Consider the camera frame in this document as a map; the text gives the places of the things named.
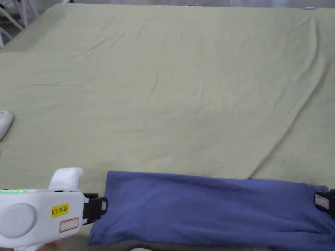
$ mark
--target floor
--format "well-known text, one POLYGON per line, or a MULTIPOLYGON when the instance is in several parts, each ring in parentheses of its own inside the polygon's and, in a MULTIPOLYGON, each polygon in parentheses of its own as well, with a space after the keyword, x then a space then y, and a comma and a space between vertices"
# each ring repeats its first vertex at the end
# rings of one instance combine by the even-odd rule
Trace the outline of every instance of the floor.
MULTIPOLYGON (((36 0, 40 13, 59 3, 60 0, 36 0)), ((304 8, 313 6, 315 8, 335 8, 335 0, 74 0, 75 3, 94 4, 137 4, 137 5, 199 5, 218 7, 288 7, 304 8)), ((13 25, 2 28, 12 36, 19 32, 13 25)))

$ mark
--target red rectangle sticker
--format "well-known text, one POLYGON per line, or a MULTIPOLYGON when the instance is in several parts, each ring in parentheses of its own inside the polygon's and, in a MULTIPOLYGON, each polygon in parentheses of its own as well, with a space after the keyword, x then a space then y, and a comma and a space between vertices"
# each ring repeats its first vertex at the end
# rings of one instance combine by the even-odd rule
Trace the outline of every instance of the red rectangle sticker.
POLYGON ((79 218, 62 221, 59 224, 59 232, 66 232, 79 227, 79 218))

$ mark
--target blue towel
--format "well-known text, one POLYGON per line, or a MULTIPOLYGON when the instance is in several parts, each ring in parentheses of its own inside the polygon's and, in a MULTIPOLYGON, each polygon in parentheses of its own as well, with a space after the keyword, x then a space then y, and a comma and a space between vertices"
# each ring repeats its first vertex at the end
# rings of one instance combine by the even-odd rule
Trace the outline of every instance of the blue towel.
POLYGON ((335 220, 316 209, 325 186, 110 171, 108 212, 89 245, 125 240, 279 251, 335 250, 335 220))

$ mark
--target white chair leg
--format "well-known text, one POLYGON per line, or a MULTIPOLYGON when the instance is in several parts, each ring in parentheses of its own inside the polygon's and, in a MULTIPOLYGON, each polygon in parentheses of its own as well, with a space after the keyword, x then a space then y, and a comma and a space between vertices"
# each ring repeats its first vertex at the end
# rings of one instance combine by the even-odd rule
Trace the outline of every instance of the white chair leg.
POLYGON ((0 49, 3 47, 3 40, 2 40, 2 34, 0 32, 0 49))
POLYGON ((16 22, 3 8, 0 8, 0 13, 7 17, 19 30, 23 30, 23 27, 16 22))
POLYGON ((38 18, 39 13, 38 13, 37 8, 36 8, 35 0, 27 0, 27 2, 28 2, 28 5, 29 5, 29 8, 34 13, 35 18, 38 18))
POLYGON ((3 33, 6 37, 8 37, 9 39, 12 39, 13 37, 7 32, 5 31, 3 28, 0 27, 0 34, 3 33))
POLYGON ((20 17, 22 18, 22 9, 21 9, 21 6, 18 2, 18 0, 12 0, 13 1, 13 4, 15 6, 15 9, 18 11, 18 13, 20 14, 20 17))
POLYGON ((22 19, 25 27, 28 26, 28 16, 27 16, 27 7, 25 5, 25 0, 21 0, 21 9, 22 9, 22 19))

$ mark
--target cable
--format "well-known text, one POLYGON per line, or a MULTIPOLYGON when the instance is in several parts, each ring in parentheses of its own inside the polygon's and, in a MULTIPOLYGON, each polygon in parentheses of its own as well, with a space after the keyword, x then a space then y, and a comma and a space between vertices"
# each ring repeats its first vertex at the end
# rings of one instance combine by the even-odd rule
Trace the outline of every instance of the cable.
POLYGON ((203 6, 203 5, 207 5, 210 4, 211 2, 213 2, 213 0, 210 0, 208 3, 201 3, 201 4, 188 4, 188 5, 184 5, 184 6, 203 6))

